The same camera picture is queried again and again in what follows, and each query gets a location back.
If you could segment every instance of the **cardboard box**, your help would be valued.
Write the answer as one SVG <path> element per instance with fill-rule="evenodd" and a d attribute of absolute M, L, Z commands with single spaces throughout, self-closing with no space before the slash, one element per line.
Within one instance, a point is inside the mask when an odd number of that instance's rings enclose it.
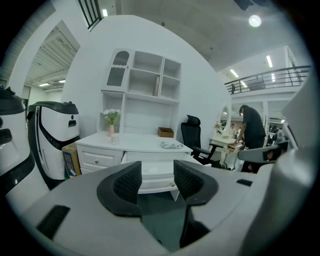
<path fill-rule="evenodd" d="M 158 127 L 158 136 L 164 138 L 173 138 L 174 131 L 171 128 Z"/>
<path fill-rule="evenodd" d="M 76 143 L 71 143 L 62 148 L 64 166 L 70 178 L 81 175 Z"/>

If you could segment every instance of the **chair headrest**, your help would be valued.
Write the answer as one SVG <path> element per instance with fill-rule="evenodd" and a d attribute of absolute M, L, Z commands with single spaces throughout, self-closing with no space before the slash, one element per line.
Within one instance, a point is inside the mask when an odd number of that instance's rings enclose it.
<path fill-rule="evenodd" d="M 198 117 L 192 116 L 192 115 L 186 115 L 188 117 L 188 121 L 186 122 L 189 126 L 199 126 L 200 125 L 200 119 Z"/>

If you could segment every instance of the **chair armrest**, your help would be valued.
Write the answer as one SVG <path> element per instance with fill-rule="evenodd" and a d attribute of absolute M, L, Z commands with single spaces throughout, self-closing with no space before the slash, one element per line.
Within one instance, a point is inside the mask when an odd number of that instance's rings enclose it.
<path fill-rule="evenodd" d="M 199 152 L 199 153 L 205 154 L 205 155 L 211 154 L 211 151 L 202 149 L 202 148 L 197 147 L 197 146 L 192 146 L 191 149 L 194 150 L 194 151 L 197 151 L 197 152 Z"/>
<path fill-rule="evenodd" d="M 223 146 L 220 146 L 220 145 L 216 145 L 216 144 L 213 144 L 213 143 L 209 143 L 210 146 L 216 146 L 217 148 L 223 148 Z"/>

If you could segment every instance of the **wooden box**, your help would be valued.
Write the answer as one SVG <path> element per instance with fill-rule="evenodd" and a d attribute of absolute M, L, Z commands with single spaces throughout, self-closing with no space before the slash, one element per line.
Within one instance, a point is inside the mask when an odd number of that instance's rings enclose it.
<path fill-rule="evenodd" d="M 174 131 L 171 128 L 158 127 L 158 136 L 164 138 L 173 138 Z"/>

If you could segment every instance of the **black shirt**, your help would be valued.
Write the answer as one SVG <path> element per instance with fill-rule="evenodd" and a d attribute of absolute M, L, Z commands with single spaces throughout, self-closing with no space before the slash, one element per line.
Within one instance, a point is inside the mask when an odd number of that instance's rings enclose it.
<path fill-rule="evenodd" d="M 246 124 L 244 140 L 246 143 L 257 138 L 265 137 L 266 132 L 259 113 L 252 107 L 243 110 L 243 124 Z"/>

